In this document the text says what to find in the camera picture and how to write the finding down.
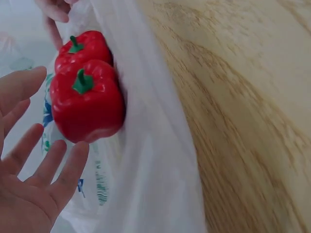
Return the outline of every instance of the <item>finger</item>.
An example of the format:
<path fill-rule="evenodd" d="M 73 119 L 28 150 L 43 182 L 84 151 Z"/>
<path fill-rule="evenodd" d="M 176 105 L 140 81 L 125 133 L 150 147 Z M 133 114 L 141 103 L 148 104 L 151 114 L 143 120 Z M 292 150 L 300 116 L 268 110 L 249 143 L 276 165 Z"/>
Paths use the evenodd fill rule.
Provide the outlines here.
<path fill-rule="evenodd" d="M 73 196 L 86 165 L 89 146 L 85 142 L 77 143 L 70 152 L 70 157 L 60 173 L 58 179 L 48 188 L 50 196 L 54 199 L 58 211 L 61 212 Z"/>
<path fill-rule="evenodd" d="M 30 99 L 21 101 L 17 104 L 17 106 L 12 111 L 10 111 L 3 118 L 4 138 L 8 135 L 8 133 L 13 128 L 13 126 L 16 124 L 16 122 L 24 115 L 29 105 L 30 105 Z"/>
<path fill-rule="evenodd" d="M 44 17 L 44 25 L 45 29 L 47 30 L 54 46 L 57 50 L 59 50 L 63 46 L 63 40 L 60 36 L 60 33 L 58 31 L 57 25 L 55 21 L 49 17 Z"/>
<path fill-rule="evenodd" d="M 47 70 L 36 67 L 32 70 L 15 71 L 0 79 L 0 113 L 7 115 L 15 106 L 33 96 L 42 85 Z"/>
<path fill-rule="evenodd" d="M 54 2 L 42 0 L 36 0 L 35 2 L 47 17 L 63 23 L 68 22 L 69 18 L 66 12 L 60 9 Z"/>
<path fill-rule="evenodd" d="M 2 167 L 4 167 L 9 174 L 19 174 L 42 134 L 43 126 L 40 124 L 33 125 L 3 159 Z"/>
<path fill-rule="evenodd" d="M 62 162 L 66 149 L 67 145 L 63 140 L 54 142 L 34 175 L 28 178 L 25 183 L 37 187 L 50 185 L 55 172 Z"/>

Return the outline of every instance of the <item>wood grain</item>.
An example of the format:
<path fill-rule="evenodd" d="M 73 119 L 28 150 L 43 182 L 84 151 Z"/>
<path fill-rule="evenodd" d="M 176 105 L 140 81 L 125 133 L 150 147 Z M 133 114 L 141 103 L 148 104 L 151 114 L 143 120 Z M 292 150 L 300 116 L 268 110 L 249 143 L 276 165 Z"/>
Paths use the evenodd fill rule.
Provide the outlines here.
<path fill-rule="evenodd" d="M 210 233 L 311 233 L 311 0 L 137 0 L 197 149 Z"/>

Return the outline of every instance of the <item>bell pepper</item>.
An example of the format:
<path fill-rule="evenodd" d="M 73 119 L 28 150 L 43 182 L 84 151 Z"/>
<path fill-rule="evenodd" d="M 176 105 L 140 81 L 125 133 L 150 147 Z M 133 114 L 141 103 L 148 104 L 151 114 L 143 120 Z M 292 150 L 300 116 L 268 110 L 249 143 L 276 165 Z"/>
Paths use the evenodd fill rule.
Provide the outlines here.
<path fill-rule="evenodd" d="M 108 63 L 90 60 L 61 69 L 50 86 L 53 119 L 73 143 L 114 135 L 123 125 L 125 105 Z"/>
<path fill-rule="evenodd" d="M 105 61 L 112 65 L 112 55 L 101 32 L 87 31 L 70 41 L 60 50 L 55 60 L 55 73 L 70 63 L 84 63 L 92 59 Z"/>

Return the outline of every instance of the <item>blue print on bag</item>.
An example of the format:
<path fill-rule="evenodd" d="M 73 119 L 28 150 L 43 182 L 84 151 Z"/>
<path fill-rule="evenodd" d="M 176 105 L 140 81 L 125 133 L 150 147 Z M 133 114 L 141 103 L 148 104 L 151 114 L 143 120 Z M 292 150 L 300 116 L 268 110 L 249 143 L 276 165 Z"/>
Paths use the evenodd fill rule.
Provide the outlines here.
<path fill-rule="evenodd" d="M 78 182 L 78 192 L 79 192 L 79 193 L 81 192 L 82 195 L 83 195 L 83 197 L 86 198 L 85 195 L 84 195 L 82 186 L 83 186 L 83 179 L 79 179 L 79 182 Z"/>
<path fill-rule="evenodd" d="M 43 127 L 45 128 L 51 121 L 53 121 L 52 107 L 47 100 L 44 99 Z"/>

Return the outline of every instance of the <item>fingernail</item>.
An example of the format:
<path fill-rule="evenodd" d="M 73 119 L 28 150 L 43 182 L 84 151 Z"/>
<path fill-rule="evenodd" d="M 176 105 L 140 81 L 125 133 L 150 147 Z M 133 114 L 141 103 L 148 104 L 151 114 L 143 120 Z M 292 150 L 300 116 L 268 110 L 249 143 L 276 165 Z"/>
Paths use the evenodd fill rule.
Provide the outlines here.
<path fill-rule="evenodd" d="M 67 2 L 68 4 L 74 4 L 76 3 L 78 0 L 66 0 L 65 2 Z"/>

